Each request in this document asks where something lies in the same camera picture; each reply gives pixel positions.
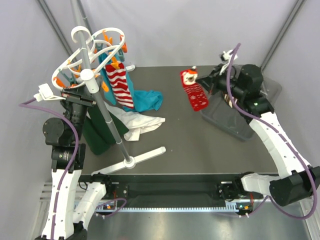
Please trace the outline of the red white striped sock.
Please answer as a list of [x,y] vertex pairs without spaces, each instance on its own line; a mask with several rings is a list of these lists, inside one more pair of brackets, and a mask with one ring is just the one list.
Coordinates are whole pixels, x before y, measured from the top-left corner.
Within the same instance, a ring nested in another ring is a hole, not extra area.
[[115,68],[111,64],[105,66],[106,75],[116,101],[123,107],[133,109],[134,101],[129,89],[126,68],[122,63]]

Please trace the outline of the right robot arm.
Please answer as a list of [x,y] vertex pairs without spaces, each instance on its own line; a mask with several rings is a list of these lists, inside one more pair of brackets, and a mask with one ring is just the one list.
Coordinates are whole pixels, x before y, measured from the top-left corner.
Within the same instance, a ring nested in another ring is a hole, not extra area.
[[279,206],[311,197],[320,185],[320,168],[303,158],[281,127],[275,110],[262,94],[261,69],[254,64],[232,67],[230,79],[220,64],[209,75],[196,80],[210,93],[231,93],[227,102],[236,103],[239,114],[258,135],[277,168],[277,176],[246,172],[235,179],[233,192],[245,198],[251,192],[270,196]]

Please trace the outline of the orange clothes peg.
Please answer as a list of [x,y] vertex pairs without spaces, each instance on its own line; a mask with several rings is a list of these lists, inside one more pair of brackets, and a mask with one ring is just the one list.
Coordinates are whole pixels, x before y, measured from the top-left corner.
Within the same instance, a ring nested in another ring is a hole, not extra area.
[[121,68],[121,66],[120,66],[121,63],[122,63],[122,62],[121,62],[121,61],[118,61],[118,59],[117,59],[115,56],[113,56],[113,57],[111,58],[111,63],[110,63],[110,65],[111,65],[114,69],[119,70],[119,69]]

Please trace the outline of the white round clip hanger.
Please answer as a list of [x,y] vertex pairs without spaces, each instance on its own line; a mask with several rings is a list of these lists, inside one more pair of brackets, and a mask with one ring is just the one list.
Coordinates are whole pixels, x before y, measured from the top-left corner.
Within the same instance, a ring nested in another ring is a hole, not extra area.
[[[98,35],[108,32],[116,32],[120,36],[120,42],[116,45],[112,45],[106,40],[97,39]],[[76,85],[72,85],[70,89],[80,88],[84,85],[87,86],[90,93],[96,93],[99,89],[96,82],[101,69],[110,61],[118,52],[123,48],[126,43],[125,33],[116,27],[107,27],[100,29],[94,33],[84,26],[76,26],[71,30],[71,39],[74,43],[77,43],[75,36],[77,34],[88,34],[88,38],[84,41],[75,52],[73,52],[61,65],[53,72],[51,77],[52,85],[59,91],[64,90],[66,87],[58,81],[58,74],[62,70],[70,70],[73,75],[77,75],[80,78],[80,82]],[[91,68],[91,63],[96,60],[100,55],[107,53],[108,56],[102,63],[100,63],[95,69]]]

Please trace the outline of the teal blue cloth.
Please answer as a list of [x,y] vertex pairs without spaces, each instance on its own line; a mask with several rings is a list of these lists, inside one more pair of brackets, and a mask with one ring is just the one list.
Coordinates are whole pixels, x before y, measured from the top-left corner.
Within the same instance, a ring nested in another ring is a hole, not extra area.
[[127,71],[126,71],[126,78],[128,81],[130,93],[132,94],[134,108],[129,109],[127,107],[120,105],[116,101],[111,85],[109,83],[107,73],[106,73],[106,65],[104,68],[101,69],[100,73],[103,78],[103,82],[101,85],[103,88],[103,95],[107,101],[109,101],[114,106],[119,105],[126,112],[142,113],[150,110],[157,111],[160,109],[163,103],[163,94],[159,91],[154,91],[154,90],[146,91],[146,90],[135,89],[134,84]]

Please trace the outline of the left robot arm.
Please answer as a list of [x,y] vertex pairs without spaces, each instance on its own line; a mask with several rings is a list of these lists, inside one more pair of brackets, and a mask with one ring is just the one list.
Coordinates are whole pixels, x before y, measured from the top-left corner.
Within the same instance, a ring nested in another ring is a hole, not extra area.
[[95,105],[95,100],[84,86],[63,88],[59,100],[64,113],[53,111],[42,127],[45,143],[51,147],[52,186],[46,222],[37,239],[85,240],[101,199],[109,198],[114,187],[108,175],[95,173],[75,204],[86,153],[80,138],[88,109]]

